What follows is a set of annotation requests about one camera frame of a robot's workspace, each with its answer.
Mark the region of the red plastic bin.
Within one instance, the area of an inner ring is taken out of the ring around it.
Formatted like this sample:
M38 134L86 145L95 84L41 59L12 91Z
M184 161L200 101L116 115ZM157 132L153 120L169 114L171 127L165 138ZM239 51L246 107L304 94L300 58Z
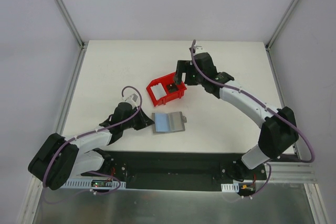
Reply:
M173 77L175 72L152 80L146 87L146 91L154 105L166 105L168 102L181 99L187 89L184 82L175 84Z

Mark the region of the white card stack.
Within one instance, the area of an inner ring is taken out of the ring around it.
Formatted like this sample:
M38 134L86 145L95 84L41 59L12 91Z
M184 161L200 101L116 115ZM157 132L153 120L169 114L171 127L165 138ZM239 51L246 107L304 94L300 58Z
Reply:
M151 87L151 90L156 100L159 100L160 98L166 96L166 91L161 83L153 85Z

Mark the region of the grey leather card holder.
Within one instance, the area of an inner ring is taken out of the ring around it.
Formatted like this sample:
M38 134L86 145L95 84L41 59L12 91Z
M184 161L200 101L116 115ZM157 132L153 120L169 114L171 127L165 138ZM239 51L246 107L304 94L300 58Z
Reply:
M152 113L154 134L168 134L185 131L186 117L181 111L171 113Z

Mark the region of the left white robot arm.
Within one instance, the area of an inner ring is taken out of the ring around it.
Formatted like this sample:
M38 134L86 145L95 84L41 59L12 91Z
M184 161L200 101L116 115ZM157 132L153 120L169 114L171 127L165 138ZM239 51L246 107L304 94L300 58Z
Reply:
M140 106L120 102L114 112L90 132L70 138L58 133L47 137L28 165L28 171L45 188L57 190L70 177L97 173L114 176L112 156L103 150L118 141L125 130L142 130L154 122Z

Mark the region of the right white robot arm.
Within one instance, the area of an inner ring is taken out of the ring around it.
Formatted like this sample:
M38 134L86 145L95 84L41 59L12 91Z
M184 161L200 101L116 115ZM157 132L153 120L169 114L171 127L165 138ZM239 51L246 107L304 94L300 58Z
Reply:
M176 84L201 85L218 99L230 103L260 128L258 143L237 162L236 173L248 179L260 164L280 156L299 138L292 109L263 103L226 72L218 72L209 53L196 54L192 60L179 60L173 78Z

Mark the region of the black block in bin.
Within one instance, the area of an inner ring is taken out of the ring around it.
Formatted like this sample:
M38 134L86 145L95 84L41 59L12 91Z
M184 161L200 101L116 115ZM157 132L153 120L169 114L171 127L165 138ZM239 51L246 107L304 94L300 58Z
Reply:
M179 90L175 83L167 84L166 89L167 89L167 94L171 94Z

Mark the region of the right aluminium frame post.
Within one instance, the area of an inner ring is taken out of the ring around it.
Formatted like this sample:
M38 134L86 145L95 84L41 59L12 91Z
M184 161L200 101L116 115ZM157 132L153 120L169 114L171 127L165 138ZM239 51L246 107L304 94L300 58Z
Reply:
M284 14L282 15L278 25L276 26L274 32L272 33L270 39L265 44L266 51L269 51L272 48L272 46L276 42L278 36L280 35L280 33L284 29L285 25L289 21L291 15L294 13L296 8L298 7L300 1L301 0L291 0L291 2L289 3L288 7L286 8Z

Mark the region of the aluminium frame post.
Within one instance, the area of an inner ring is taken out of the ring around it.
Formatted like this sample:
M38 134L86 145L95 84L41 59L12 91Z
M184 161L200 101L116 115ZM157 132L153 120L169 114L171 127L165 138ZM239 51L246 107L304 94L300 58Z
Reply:
M86 46L85 41L82 39L65 3L63 0L54 0L55 4L59 10L59 12L61 13L66 25L68 26L72 36L74 37L74 39L76 40L78 46L80 47L80 49L84 49Z
M285 25L289 21L291 15L294 13L296 8L298 7L300 1L301 0L291 0L291 2L289 3L288 7L286 8L284 14L282 15L278 25L276 26L274 32L272 33L270 39L265 44L266 51L269 51L272 48L272 46L276 42L278 36L280 35L280 33L284 29Z

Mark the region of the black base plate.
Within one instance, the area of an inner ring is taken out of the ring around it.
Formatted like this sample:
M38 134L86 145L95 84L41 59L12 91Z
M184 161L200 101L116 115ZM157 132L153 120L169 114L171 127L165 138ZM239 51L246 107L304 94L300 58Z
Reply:
M240 153L171 153L100 151L101 168L88 168L82 175L114 175L127 189L220 191L221 185L268 181L263 164L236 172Z

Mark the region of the aluminium front rail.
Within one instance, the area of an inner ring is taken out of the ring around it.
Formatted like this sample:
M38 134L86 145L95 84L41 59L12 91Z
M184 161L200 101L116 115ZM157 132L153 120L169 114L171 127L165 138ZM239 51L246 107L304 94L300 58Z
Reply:
M314 184L315 172L310 164L293 162L270 162L272 183Z

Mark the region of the left aluminium frame post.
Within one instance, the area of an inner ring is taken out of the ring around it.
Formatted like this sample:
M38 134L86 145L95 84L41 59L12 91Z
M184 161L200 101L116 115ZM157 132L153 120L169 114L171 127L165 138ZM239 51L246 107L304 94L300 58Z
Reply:
M65 3L63 0L54 0L55 4L59 10L59 12L61 13L66 25L68 26L72 36L74 37L74 39L76 40L78 46L80 47L80 49L84 49L86 46L85 41L82 39Z

